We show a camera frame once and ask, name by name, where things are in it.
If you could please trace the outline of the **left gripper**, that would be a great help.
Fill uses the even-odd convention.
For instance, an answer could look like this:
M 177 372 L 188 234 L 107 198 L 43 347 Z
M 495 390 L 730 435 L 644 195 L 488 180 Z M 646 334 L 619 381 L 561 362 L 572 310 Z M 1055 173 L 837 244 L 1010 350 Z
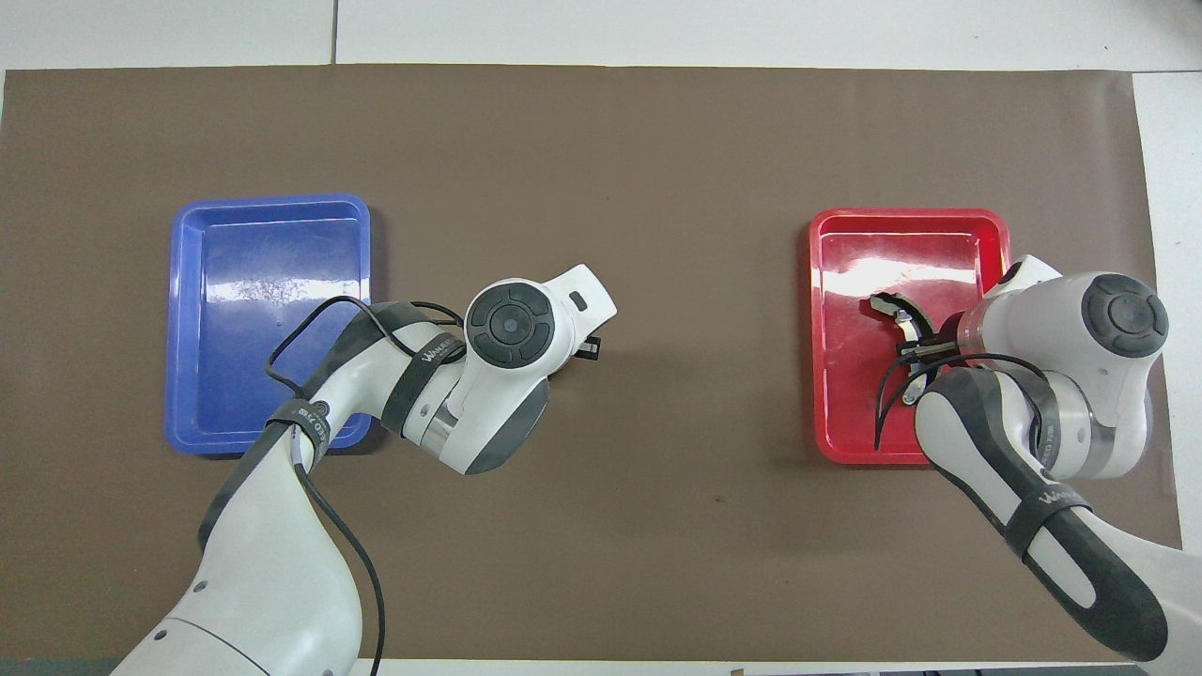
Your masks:
M 601 339 L 593 334 L 617 315 L 617 307 L 593 269 L 579 263 L 553 279 L 552 312 L 552 372 L 571 358 L 597 361 Z

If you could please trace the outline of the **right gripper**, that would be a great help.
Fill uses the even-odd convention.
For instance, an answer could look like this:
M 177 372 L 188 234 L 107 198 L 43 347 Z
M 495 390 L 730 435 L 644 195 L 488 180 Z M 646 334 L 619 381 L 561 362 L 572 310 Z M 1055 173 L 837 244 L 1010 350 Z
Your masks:
M 996 281 L 995 295 L 1001 297 L 1006 293 L 1023 291 L 1043 281 L 1055 281 L 1063 273 L 1055 267 L 1040 260 L 1035 255 L 1023 255 L 1005 269 L 1002 277 Z M 957 358 L 959 346 L 956 340 L 944 340 L 940 338 L 926 338 L 918 340 L 914 351 L 904 354 L 905 364 L 933 364 L 944 358 Z

